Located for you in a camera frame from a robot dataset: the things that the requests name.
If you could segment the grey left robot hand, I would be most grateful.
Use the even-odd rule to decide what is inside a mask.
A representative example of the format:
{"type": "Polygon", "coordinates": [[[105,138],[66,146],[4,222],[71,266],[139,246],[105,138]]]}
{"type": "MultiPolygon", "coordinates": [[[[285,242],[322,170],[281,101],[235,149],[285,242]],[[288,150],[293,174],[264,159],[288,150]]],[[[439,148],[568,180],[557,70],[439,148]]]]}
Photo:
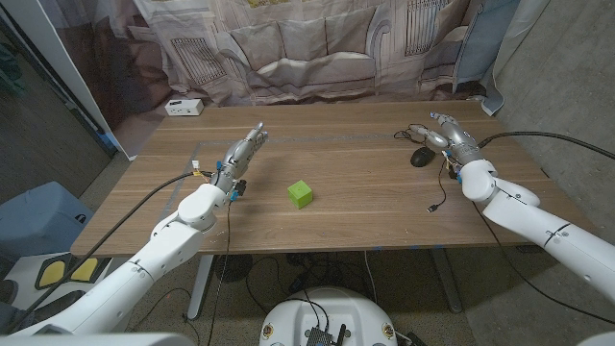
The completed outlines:
{"type": "Polygon", "coordinates": [[[255,153],[265,143],[268,134],[259,122],[243,139],[235,142],[221,161],[220,168],[211,177],[210,183],[225,193],[232,190],[235,182],[247,171],[255,153]]]}

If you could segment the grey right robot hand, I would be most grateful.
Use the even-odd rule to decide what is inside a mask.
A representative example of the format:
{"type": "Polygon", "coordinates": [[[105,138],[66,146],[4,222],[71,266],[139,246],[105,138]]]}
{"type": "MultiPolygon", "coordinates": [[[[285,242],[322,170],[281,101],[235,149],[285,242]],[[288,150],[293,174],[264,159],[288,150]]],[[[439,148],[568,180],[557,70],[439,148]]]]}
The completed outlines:
{"type": "Polygon", "coordinates": [[[461,165],[471,161],[483,160],[483,155],[476,141],[460,127],[453,117],[436,112],[432,112],[430,117],[440,125],[441,134],[421,125],[410,125],[409,129],[413,133],[423,136],[435,146],[451,150],[454,159],[461,165]]]}

